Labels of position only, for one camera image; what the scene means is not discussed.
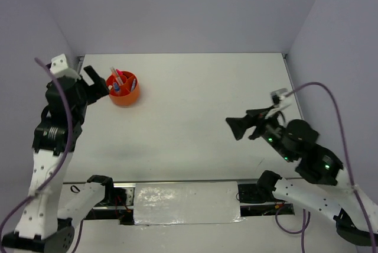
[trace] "white table surface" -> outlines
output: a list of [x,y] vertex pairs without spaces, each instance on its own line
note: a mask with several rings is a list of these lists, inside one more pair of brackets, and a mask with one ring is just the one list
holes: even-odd
[[[108,97],[88,107],[66,182],[92,174],[114,181],[258,179],[264,170],[298,177],[263,139],[248,140],[248,131],[236,141],[225,122],[268,107],[273,90],[291,90],[281,54],[86,55],[87,65],[105,79],[110,66],[134,73],[141,96],[128,108]],[[300,118],[295,101],[285,116]]]

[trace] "robotic arm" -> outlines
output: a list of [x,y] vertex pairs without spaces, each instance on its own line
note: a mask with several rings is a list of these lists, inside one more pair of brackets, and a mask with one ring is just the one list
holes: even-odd
[[286,126],[278,122],[281,110],[290,105],[287,90],[271,94],[273,105],[265,109],[247,110],[243,118],[226,118],[236,140],[243,138],[247,129],[255,127],[250,140],[262,137],[288,163],[299,163],[295,171],[303,179],[330,194],[322,197],[295,187],[280,175],[265,171],[258,180],[258,189],[266,197],[274,197],[299,205],[310,212],[320,212],[336,223],[337,233],[345,240],[360,246],[371,246],[369,229],[354,190],[366,208],[373,232],[378,232],[378,207],[359,188],[352,187],[346,168],[329,149],[316,143],[319,133],[300,119]]
[[65,55],[52,59],[50,72],[58,79],[67,97],[72,115],[73,137],[71,149],[60,171],[46,187],[38,188],[52,176],[64,155],[68,138],[68,124],[63,101],[55,85],[47,85],[48,105],[41,114],[41,123],[34,131],[34,167],[27,203],[14,232],[4,235],[2,245],[8,248],[34,252],[64,253],[73,242],[75,227],[86,217],[91,208],[99,203],[114,200],[113,181],[105,176],[92,176],[84,189],[58,210],[64,175],[71,161],[76,141],[82,133],[82,124],[87,106],[106,96],[109,91],[105,80],[91,66],[84,71],[93,80],[88,85],[84,79],[69,68]]

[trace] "marker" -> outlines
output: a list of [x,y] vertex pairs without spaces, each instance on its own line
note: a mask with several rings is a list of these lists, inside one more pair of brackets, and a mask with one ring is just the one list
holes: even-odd
[[120,95],[120,88],[117,83],[113,83],[114,92],[119,96]]
[[130,90],[130,92],[132,92],[132,91],[134,90],[134,88],[135,88],[135,83],[136,83],[136,79],[134,79],[134,80],[132,81],[132,85],[131,85],[131,90]]
[[116,79],[118,85],[122,86],[123,85],[123,81],[120,78],[118,72],[113,67],[110,68],[110,71],[112,71],[113,77]]

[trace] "black base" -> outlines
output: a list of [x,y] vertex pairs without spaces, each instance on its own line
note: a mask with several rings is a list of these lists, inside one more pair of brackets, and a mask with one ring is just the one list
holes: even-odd
[[18,232],[10,232],[3,236],[1,245],[7,248],[21,249],[41,253],[66,253],[75,235],[71,226],[71,219],[59,219],[58,231],[48,238],[41,240],[40,235],[34,239],[22,238]]

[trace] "white bracket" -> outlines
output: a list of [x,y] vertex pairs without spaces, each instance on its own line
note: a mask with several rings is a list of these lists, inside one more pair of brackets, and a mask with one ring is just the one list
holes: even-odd
[[265,115],[265,119],[268,119],[269,117],[272,117],[274,114],[276,114],[279,111],[282,111],[289,107],[293,100],[291,97],[286,97],[288,94],[287,89],[285,89],[286,92],[280,92],[279,93],[279,103],[274,106],[273,109],[269,110],[268,113]]
[[74,69],[70,68],[67,57],[64,54],[51,59],[50,72],[52,72],[55,77],[66,76],[76,80],[81,78],[81,76]]
[[309,192],[294,185],[293,181],[281,178],[274,187],[276,190],[272,194],[276,199],[291,202],[311,213],[318,212],[333,223],[333,217],[340,213],[341,206],[333,198]]
[[75,228],[87,216],[89,211],[105,198],[105,186],[100,183],[86,183],[75,198],[58,211],[59,219],[72,218]]
[[58,229],[58,203],[67,166],[73,153],[68,153],[60,171],[54,176],[41,193],[36,193],[37,188],[55,171],[63,152],[56,156],[53,151],[39,150],[34,153],[34,167],[31,178],[29,196],[35,198],[26,205],[15,232],[19,237],[33,239],[40,235],[45,239]]

